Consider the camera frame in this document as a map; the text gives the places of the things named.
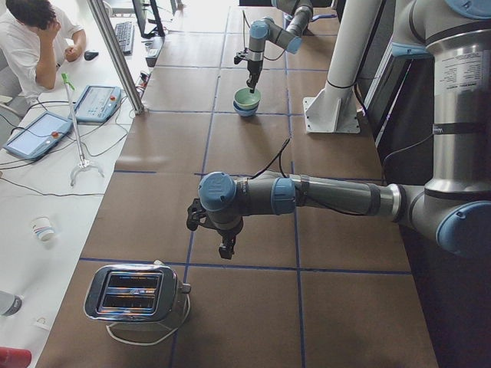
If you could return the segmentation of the reacher grabber tool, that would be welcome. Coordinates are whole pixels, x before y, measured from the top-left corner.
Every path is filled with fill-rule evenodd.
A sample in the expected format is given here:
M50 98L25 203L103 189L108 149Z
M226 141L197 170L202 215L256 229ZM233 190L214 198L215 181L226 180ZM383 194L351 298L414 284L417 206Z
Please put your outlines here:
M73 127L73 131L74 131L74 135L75 135L75 141L77 144L77 152L78 152L78 158L79 158L78 164L72 169L71 175L70 175L71 187L74 187L75 183L76 183L77 175L79 173L87 172L91 169L96 169L98 171L98 173L102 177L104 177L104 171L98 163L96 163L94 161L90 161L84 154L84 149L82 146L81 137L80 137L78 124L77 124L77 117L76 117L76 113L74 110L74 101L72 99L72 92L74 91L74 86L70 82L70 79L69 79L69 76L67 73L62 73L61 78L63 80L64 88L65 88L65 91L67 94L68 106L70 109L70 118L72 121L72 127Z

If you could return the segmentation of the red bottle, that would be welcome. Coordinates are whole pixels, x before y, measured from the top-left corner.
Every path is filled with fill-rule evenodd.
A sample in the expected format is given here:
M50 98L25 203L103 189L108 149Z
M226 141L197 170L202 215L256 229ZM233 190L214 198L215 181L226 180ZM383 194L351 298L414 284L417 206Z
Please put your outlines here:
M1 368L26 368L31 364L31 352L26 349L1 347Z

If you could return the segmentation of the near blue teach pendant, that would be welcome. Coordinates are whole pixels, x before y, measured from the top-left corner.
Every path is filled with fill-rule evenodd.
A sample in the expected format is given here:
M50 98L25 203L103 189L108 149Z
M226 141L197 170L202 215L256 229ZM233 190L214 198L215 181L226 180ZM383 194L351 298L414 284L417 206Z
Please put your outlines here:
M3 148L20 159L37 159L56 146L71 128L71 119L45 111L14 135Z

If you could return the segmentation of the black keyboard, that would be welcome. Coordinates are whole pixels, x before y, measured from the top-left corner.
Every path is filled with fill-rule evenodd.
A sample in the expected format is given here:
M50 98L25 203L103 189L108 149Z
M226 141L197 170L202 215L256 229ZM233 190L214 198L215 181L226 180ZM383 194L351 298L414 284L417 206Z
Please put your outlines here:
M133 53L134 23L125 21L115 25L114 34L121 51L125 56Z

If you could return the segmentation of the aluminium frame post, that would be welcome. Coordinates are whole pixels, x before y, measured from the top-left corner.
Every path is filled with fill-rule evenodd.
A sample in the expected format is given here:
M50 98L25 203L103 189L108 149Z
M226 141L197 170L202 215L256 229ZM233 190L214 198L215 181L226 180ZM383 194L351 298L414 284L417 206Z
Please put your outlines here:
M104 3L101 0L88 0L87 3L101 32L104 43L107 46L110 58L126 92L127 98L130 101L133 111L136 116L140 115L142 112L144 112L145 108L138 90L133 83L130 69L127 66L124 54L117 42L113 26L110 22L110 17L105 10Z

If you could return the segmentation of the person in white shirt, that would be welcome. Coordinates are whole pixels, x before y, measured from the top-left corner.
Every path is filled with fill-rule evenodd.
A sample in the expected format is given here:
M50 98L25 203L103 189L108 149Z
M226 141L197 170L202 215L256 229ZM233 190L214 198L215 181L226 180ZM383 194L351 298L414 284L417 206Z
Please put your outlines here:
M54 89L57 71L73 62L87 45L82 26L73 23L50 1L11 0L1 16L1 50L32 105Z

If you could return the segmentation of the far blue teach pendant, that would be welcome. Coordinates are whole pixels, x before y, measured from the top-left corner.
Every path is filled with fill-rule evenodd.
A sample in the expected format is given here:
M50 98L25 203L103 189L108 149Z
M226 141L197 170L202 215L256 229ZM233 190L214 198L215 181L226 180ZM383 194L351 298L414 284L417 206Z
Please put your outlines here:
M77 122L89 125L107 122L121 99L122 90L117 86L87 85L74 105Z

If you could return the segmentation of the black computer mouse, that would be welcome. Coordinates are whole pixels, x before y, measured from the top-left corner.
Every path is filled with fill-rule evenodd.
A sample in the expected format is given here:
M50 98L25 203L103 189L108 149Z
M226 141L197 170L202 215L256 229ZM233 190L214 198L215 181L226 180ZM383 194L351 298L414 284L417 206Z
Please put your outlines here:
M99 55L98 51L93 51L93 50L87 50L84 52L84 59L86 61L92 61Z

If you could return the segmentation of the white chrome toaster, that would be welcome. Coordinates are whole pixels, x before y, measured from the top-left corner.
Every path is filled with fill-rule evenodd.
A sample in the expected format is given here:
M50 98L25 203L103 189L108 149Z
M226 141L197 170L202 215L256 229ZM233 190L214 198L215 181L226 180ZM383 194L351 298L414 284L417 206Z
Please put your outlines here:
M164 264L109 264L96 271L84 312L119 330L171 331L189 315L190 292Z

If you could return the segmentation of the blue bowl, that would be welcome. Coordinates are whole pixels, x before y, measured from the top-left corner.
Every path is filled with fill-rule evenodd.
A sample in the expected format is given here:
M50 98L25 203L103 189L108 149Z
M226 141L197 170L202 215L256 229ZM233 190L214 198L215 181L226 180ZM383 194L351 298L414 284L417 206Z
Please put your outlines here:
M256 114L259 108L259 103L255 103L252 107L248 108L240 107L236 101L233 101L232 105L234 111L241 117L252 117Z

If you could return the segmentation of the paper cup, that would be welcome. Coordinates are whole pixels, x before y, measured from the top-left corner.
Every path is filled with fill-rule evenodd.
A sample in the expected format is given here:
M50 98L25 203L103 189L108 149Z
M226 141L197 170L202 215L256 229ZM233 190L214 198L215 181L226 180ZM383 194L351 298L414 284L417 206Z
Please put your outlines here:
M47 242L55 235L55 230L51 224L51 220L46 216L34 218L31 221L30 227L33 234L41 242Z

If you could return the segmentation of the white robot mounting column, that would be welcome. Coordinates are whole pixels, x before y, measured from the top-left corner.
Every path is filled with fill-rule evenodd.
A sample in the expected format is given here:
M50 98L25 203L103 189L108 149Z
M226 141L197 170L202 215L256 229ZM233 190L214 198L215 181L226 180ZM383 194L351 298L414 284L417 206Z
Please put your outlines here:
M303 100L307 133L359 133L354 85L382 0L347 0L325 86Z

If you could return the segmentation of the blue teach pendant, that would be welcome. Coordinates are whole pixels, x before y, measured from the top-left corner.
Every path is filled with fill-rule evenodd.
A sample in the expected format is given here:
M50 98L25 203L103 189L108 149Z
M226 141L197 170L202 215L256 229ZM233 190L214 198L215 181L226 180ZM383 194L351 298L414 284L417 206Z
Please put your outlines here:
M71 128L71 119L45 111L14 135L3 148L20 159L37 159L56 146Z
M107 122L121 99L122 90L117 86L87 85L74 105L77 122L89 125Z

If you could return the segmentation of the black monitor stand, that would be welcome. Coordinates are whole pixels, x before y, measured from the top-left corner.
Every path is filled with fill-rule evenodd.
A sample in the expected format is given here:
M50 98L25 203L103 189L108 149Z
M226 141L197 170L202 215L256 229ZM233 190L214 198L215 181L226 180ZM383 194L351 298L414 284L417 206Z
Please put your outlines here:
M133 0L133 10L142 38L165 37L156 0Z

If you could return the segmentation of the green bowl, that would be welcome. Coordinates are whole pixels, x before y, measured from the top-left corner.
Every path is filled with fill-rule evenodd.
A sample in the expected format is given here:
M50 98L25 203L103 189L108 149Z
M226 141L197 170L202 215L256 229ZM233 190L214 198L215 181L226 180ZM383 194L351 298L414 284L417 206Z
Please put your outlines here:
M241 88L235 92L234 102L243 110L251 110L256 108L262 98L259 89L252 90L249 87Z

